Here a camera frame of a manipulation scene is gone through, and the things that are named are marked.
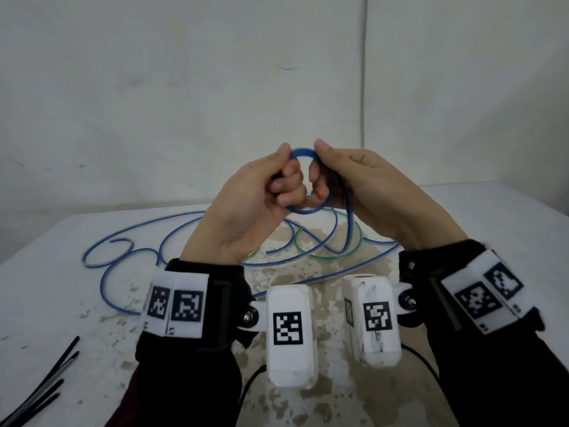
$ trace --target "table surface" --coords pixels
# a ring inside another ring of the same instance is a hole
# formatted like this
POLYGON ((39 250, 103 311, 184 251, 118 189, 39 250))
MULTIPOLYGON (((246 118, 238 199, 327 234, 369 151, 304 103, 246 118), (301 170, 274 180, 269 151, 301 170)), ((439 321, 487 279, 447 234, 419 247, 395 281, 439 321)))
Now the table surface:
MULTIPOLYGON (((547 326, 541 337, 569 366, 569 337, 565 332, 569 324, 569 217, 496 182, 424 189, 470 237, 490 243, 534 293, 547 326)), ((0 417, 23 401, 71 340, 80 335, 77 348, 81 354, 63 375, 61 396, 29 425, 90 427, 105 423, 136 366, 138 318, 118 314, 104 304, 99 295, 104 269, 87 269, 81 263, 81 254, 95 241, 129 225, 205 207, 69 216, 0 266, 0 417)), ((325 214, 329 216, 292 218, 323 235, 331 228, 331 213, 325 214)), ((125 236, 135 241, 135 248, 156 249, 170 230, 188 220, 177 217, 157 222, 125 236)), ((342 229, 338 231, 338 243, 342 229)), ((191 230, 185 228, 169 240, 164 250, 166 258, 177 255, 191 230)), ((364 232, 374 236, 366 227, 364 232)), ((288 227, 278 228, 262 251, 282 245, 289 236, 288 227)), ((124 243, 106 243, 89 260, 103 262, 124 249, 124 243)), ((279 267, 247 268, 246 277, 253 291, 263 290, 271 284, 287 284, 344 269, 385 249, 364 244, 348 258, 305 258, 279 267)), ((294 247, 276 259, 293 254, 294 247)), ((259 254, 252 260, 263 258, 259 254)), ((153 253, 143 252, 118 265, 109 277, 109 297, 119 305, 139 310, 154 262, 153 253)), ((396 253, 366 266, 365 272, 397 281, 396 253)), ((289 425, 292 421, 297 426, 345 425, 346 417, 350 417, 359 419, 362 425, 429 425, 429 420, 437 425, 456 425, 436 383, 412 356, 404 353, 399 366, 384 371, 372 371, 353 362, 343 343, 338 284, 339 278, 313 285, 321 373, 317 386, 302 392, 280 390, 266 379, 257 379, 239 424, 289 425)), ((423 328, 402 329, 401 335, 403 342, 415 344, 434 361, 423 328)), ((256 337, 246 351, 238 343, 234 345, 244 380, 265 361, 264 348, 264 335, 256 337)))

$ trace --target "green cable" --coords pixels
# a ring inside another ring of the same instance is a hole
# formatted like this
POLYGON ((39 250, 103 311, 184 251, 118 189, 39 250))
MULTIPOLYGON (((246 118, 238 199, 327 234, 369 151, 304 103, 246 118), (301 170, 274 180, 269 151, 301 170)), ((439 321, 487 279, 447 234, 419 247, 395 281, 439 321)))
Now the green cable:
MULTIPOLYGON (((323 208, 326 211, 330 211, 332 212, 332 210, 330 208, 323 208)), ((336 213, 338 213, 339 215, 342 216, 346 216, 347 215, 345 213, 342 213, 341 211, 336 211, 336 213)), ((361 243, 364 240, 364 234, 361 232, 361 227, 359 226, 358 222, 356 222, 354 220, 354 223, 356 224, 358 230, 359 230, 359 241, 357 243, 357 246, 355 246, 351 251, 347 251, 344 254, 341 254, 339 256, 318 256, 316 254, 309 254, 309 256, 311 258, 316 258, 316 259, 323 259, 324 261, 331 261, 333 259, 339 259, 339 258, 345 258, 346 256, 350 256, 352 253, 354 253, 355 251, 357 251, 359 249, 359 247, 361 246, 361 243)), ((301 253, 304 253, 305 250, 302 250, 302 248, 298 245, 298 235, 304 230, 304 227, 300 228, 299 230, 296 231, 293 241, 294 241, 294 245, 296 246, 296 248, 301 251, 301 253)))

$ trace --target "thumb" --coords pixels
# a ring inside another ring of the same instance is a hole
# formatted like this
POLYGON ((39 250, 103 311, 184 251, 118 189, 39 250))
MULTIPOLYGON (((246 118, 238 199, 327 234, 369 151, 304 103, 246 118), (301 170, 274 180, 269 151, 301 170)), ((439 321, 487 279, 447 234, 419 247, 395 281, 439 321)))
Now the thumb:
POLYGON ((252 163, 252 166, 264 177, 269 178, 279 172, 290 160, 292 149, 287 142, 283 143, 276 152, 269 154, 252 163))
POLYGON ((314 150, 324 165, 339 173, 350 183, 354 184, 362 177, 361 165, 350 159, 342 150, 332 148, 322 139, 316 140, 314 150))

